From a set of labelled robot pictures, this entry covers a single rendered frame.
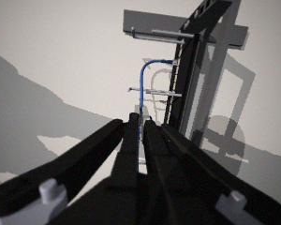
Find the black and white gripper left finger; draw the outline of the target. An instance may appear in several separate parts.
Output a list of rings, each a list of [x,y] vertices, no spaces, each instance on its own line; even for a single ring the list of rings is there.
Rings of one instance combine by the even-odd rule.
[[[135,225],[140,105],[56,159],[0,184],[0,225],[45,225],[81,192],[122,141],[94,225]]]

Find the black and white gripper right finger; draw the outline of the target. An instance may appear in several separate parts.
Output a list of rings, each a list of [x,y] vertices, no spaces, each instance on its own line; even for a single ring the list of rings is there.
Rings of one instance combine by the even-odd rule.
[[[227,171],[171,125],[157,126],[143,105],[140,129],[147,174],[158,173],[170,225],[215,225],[201,197],[234,225],[281,225],[278,201]]]

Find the dark grey rack with cable rings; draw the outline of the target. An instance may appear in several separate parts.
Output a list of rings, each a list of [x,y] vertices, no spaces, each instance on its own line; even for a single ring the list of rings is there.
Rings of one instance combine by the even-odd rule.
[[[241,1],[203,0],[189,18],[124,9],[123,31],[132,33],[133,38],[176,43],[174,59],[166,62],[173,66],[169,91],[152,89],[143,89],[143,91],[145,94],[168,96],[163,124],[171,125],[176,130],[180,130],[183,135],[186,132],[206,44],[207,42],[215,43],[212,62],[191,137],[191,142],[198,148],[200,148],[228,47],[229,45],[237,47],[244,45],[248,26],[235,25]],[[221,17],[222,21],[218,22]],[[140,37],[135,34],[177,38],[177,40]]]

